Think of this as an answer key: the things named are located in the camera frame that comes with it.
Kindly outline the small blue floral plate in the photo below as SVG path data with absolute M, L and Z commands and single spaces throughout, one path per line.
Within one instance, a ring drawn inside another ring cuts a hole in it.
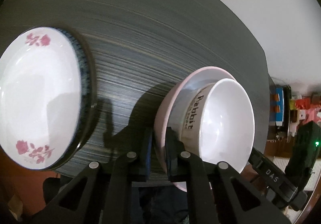
M 91 49 L 84 36 L 74 29 L 61 25 L 55 25 L 53 29 L 62 33 L 71 42 L 77 57 L 81 82 L 80 112 L 71 143 L 58 161 L 47 167 L 47 170 L 55 170 L 67 163 L 86 144 L 97 124 L 97 79 L 95 60 Z

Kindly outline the white bowl black lettering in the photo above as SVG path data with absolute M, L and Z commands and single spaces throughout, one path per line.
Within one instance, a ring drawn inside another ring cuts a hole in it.
M 250 98 L 234 79 L 221 79 L 196 91 L 182 124 L 185 149 L 204 162 L 227 162 L 243 171 L 255 136 Z

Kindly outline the white plate pink roses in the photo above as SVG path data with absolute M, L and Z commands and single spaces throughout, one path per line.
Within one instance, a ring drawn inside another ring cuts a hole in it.
M 1 56 L 1 147 L 31 170 L 52 167 L 76 134 L 80 67 L 71 41 L 49 27 L 26 31 Z

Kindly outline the blue box on shelf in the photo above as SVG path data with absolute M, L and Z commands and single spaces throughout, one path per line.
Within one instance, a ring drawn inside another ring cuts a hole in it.
M 284 124 L 284 92 L 281 86 L 272 88 L 270 93 L 270 123 L 277 127 Z

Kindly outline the pink bowl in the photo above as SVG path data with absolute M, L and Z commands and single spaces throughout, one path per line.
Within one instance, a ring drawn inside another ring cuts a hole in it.
M 163 171 L 167 170 L 165 162 L 165 134 L 167 127 L 172 128 L 179 135 L 182 132 L 184 116 L 194 96 L 206 85 L 216 83 L 225 78 L 233 79 L 234 77 L 219 67 L 203 67 L 177 83 L 165 96 L 158 108 L 154 121 L 156 157 Z

